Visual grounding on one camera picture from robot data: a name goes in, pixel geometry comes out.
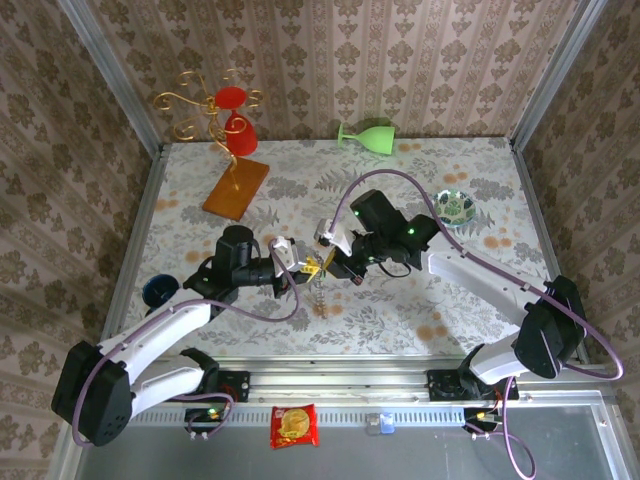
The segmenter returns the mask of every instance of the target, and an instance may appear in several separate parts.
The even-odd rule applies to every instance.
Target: metal frame
[[[149,177],[147,178],[144,193],[140,200],[138,214],[136,215],[131,237],[129,238],[127,252],[122,262],[122,268],[120,269],[118,281],[111,299],[111,305],[107,313],[101,336],[102,340],[109,338],[121,328],[122,321],[129,308],[136,272],[142,259],[147,233],[149,232],[149,226],[151,225],[151,219],[153,217],[153,209],[158,198],[158,193],[160,192],[160,187],[162,186],[170,152],[171,145],[165,145],[162,147],[161,152],[157,152],[154,155],[155,158],[151,164]],[[56,442],[47,478],[52,480],[74,478],[81,455],[82,449],[73,442],[71,427],[67,423],[63,423],[60,428],[60,435]]]
[[[549,61],[538,85],[513,131],[513,144],[519,150],[533,135],[584,42],[600,18],[608,0],[582,0]]]
[[[122,110],[127,115],[138,139],[154,158],[162,148],[162,139],[156,133],[144,104],[136,95],[127,75],[113,52],[105,33],[100,29],[89,2],[85,0],[60,0],[60,6],[87,47],[109,89],[113,92]]]
[[[102,330],[101,340],[105,340],[116,334],[122,327],[122,322],[127,315],[131,294],[136,280],[138,267],[142,260],[142,253],[147,241],[149,226],[153,218],[155,208],[160,193],[160,187],[164,180],[164,172],[167,168],[171,145],[164,145],[162,151],[156,154],[156,158],[151,164],[151,170],[147,177],[144,193],[138,207],[138,214],[131,230],[127,252],[122,261],[122,267],[118,275],[118,281],[111,297],[111,305]]]
[[[116,333],[122,326],[128,308],[135,272],[140,264],[144,244],[151,222],[164,172],[168,163],[170,146],[152,165],[148,183],[140,204],[140,210],[131,235],[125,261],[118,278],[116,291],[109,310],[103,338]],[[527,201],[534,216],[536,230],[545,250],[545,260],[550,273],[557,268],[553,249],[542,214],[537,203],[531,179],[528,176],[521,153],[514,152],[514,161],[522,179]],[[416,407],[428,407],[426,371],[438,368],[456,368],[462,356],[407,356],[381,355],[363,357],[345,356],[288,356],[288,357],[225,357],[220,366],[228,370],[248,370],[252,373],[252,393],[249,404],[240,409],[265,406],[300,405],[313,402],[317,405],[337,408],[398,407],[407,411]],[[587,368],[602,371],[604,367]],[[628,436],[615,397],[608,382],[597,381],[573,371],[563,370],[555,380],[545,380],[533,374],[523,374],[518,379],[521,398],[512,403],[513,408],[552,406],[591,406],[594,422],[600,425],[599,433],[612,472],[617,478],[640,478],[635,452]],[[443,407],[488,406],[487,402],[438,403]],[[184,409],[184,403],[165,403],[154,409],[161,415]],[[62,425],[48,477],[51,479],[74,478],[82,459],[82,449],[73,443],[71,427]]]
[[[562,272],[560,271],[560,264],[558,263],[558,259],[553,250],[553,244],[551,243],[549,230],[547,230],[547,224],[545,223],[544,216],[542,215],[542,209],[540,208],[538,197],[536,196],[536,192],[533,188],[533,182],[531,181],[531,177],[529,176],[529,170],[527,169],[527,165],[525,164],[522,150],[517,146],[512,146],[511,150],[513,153],[513,161],[516,164],[518,176],[520,177],[520,183],[524,191],[524,196],[527,200],[529,211],[531,212],[533,226],[535,227],[536,233],[538,234],[538,240],[540,240],[540,248],[542,249],[542,256],[544,257],[544,261],[547,264],[547,271],[549,272],[551,278],[555,278]],[[589,363],[589,354],[587,353],[587,349],[584,346],[584,342],[578,345],[576,353],[580,362]]]
[[[271,411],[274,405],[246,405],[234,408],[226,427],[269,427],[271,425]],[[366,427],[370,414],[384,413],[394,415],[397,427],[462,427],[465,423],[464,408],[451,406],[414,406],[414,407],[328,407],[316,405],[318,427]],[[184,427],[186,409],[183,406],[164,406],[151,408],[132,419],[128,428],[135,427]],[[194,427],[207,426],[205,422],[193,422]]]
[[[346,411],[368,413],[379,409],[402,412],[428,412],[439,407],[446,410],[460,407],[488,407],[491,402],[429,402],[426,370],[455,368],[458,358],[405,357],[385,358],[378,361],[361,361],[357,357],[323,358],[297,357],[294,359],[270,358],[269,361],[247,358],[225,358],[220,362],[224,369],[247,369],[252,372],[249,403],[239,405],[242,414],[263,414],[265,407],[300,405],[313,402],[320,411]],[[601,372],[602,366],[589,367]],[[512,401],[510,408],[544,408],[587,406],[591,408],[597,425],[609,468],[614,478],[640,478],[640,469],[629,436],[622,422],[620,411],[613,403],[614,393],[606,381],[596,380],[570,370],[563,370],[554,380],[545,380],[533,374],[523,374],[518,379],[520,401]],[[184,418],[184,410],[194,406],[210,407],[206,403],[169,402],[134,421],[129,428],[182,427],[178,419]],[[231,422],[229,428],[249,425]],[[359,422],[340,422],[340,426],[361,426]],[[413,428],[428,428],[414,422]],[[67,433],[64,437],[71,443]],[[58,450],[59,459],[51,470],[50,478],[73,478],[81,461],[80,449],[73,445]]]

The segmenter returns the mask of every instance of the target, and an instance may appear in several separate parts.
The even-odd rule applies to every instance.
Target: wooden block
[[[238,157],[238,167],[230,173],[231,165],[225,170],[209,198],[202,205],[205,212],[238,221],[251,204],[262,181],[269,173],[269,165]],[[236,190],[233,178],[239,189]]]

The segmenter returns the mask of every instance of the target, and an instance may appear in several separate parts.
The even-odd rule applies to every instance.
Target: blue cup
[[[153,311],[167,303],[179,288],[180,283],[171,275],[156,275],[142,288],[142,301]]]

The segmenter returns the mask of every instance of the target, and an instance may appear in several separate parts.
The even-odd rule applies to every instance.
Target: small blue object
[[[394,425],[393,413],[381,413],[380,414],[380,433],[383,435],[390,435],[396,431]]]

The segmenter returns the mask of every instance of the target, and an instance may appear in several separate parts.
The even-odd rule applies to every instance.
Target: floral tablecloth
[[[240,223],[252,228],[262,247],[274,235],[292,236],[309,253],[326,258],[329,249],[314,244],[318,220],[331,217],[342,193],[359,175],[396,168],[415,176],[428,192],[457,188],[476,201],[478,214],[456,234],[465,244],[528,273],[546,276],[546,267],[512,153],[503,138],[396,140],[391,156],[364,150],[356,142],[261,142],[251,156],[271,170]],[[227,163],[215,145],[175,144],[137,273],[126,326],[140,321],[147,307],[144,284],[156,274],[180,281],[215,251],[216,240],[232,223],[202,211],[201,205]],[[384,175],[359,186],[352,199],[371,188],[382,190],[407,218],[425,212],[406,180]],[[348,225],[359,223],[350,211]],[[391,279],[370,268],[365,282],[327,277],[328,318],[315,305],[314,287],[302,289],[295,319],[267,324],[225,312],[174,346],[195,346],[213,356],[315,354],[462,354],[492,342],[515,327],[492,306],[426,270]],[[247,287],[236,305],[280,317],[293,307],[289,295],[273,299],[270,287]]]

